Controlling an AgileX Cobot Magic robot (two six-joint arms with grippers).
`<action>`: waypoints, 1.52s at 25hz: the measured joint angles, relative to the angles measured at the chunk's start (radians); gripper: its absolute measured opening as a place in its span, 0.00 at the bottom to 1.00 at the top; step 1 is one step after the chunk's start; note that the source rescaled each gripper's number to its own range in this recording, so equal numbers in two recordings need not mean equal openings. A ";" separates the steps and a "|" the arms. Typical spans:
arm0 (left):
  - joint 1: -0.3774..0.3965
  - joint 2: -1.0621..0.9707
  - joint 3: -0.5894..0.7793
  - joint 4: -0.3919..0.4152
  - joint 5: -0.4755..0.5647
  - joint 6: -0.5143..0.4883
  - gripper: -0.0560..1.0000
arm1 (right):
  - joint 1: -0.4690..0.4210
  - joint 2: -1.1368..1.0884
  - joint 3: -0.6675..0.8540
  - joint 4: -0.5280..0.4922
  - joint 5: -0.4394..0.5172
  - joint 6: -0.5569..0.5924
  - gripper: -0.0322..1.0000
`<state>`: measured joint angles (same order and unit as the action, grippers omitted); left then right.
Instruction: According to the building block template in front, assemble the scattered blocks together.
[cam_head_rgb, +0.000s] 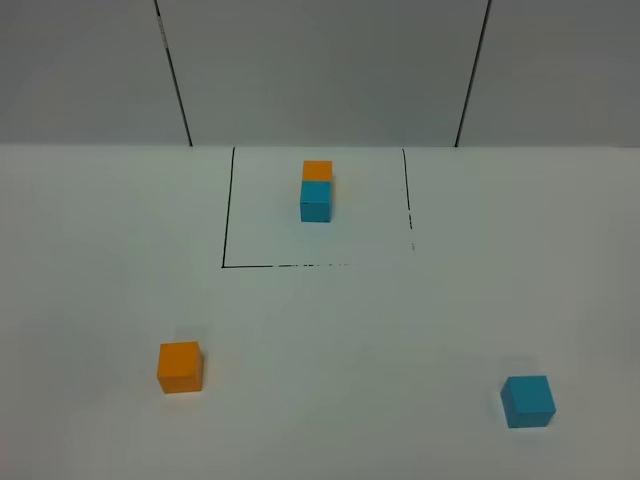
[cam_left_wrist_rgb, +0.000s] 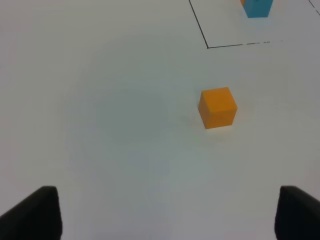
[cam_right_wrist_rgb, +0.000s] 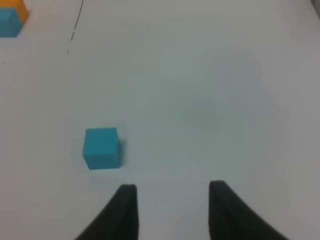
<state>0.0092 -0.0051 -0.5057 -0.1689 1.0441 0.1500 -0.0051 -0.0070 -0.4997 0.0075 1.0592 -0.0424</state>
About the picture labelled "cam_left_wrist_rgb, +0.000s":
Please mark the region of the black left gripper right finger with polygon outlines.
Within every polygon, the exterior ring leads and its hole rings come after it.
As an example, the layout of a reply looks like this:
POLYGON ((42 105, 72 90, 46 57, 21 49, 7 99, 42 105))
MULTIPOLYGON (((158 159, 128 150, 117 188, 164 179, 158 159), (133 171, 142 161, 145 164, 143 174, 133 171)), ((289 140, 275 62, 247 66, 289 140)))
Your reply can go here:
POLYGON ((318 240, 320 201, 296 186, 282 186, 274 232, 278 240, 318 240))

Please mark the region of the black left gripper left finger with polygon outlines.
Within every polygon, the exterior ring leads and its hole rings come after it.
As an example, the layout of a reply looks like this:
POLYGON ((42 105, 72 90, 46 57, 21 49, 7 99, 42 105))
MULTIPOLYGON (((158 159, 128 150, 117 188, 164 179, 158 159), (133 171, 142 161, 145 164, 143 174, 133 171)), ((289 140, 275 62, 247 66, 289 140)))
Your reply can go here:
POLYGON ((60 240, 62 216, 58 190, 42 186, 0 216, 2 240, 60 240))

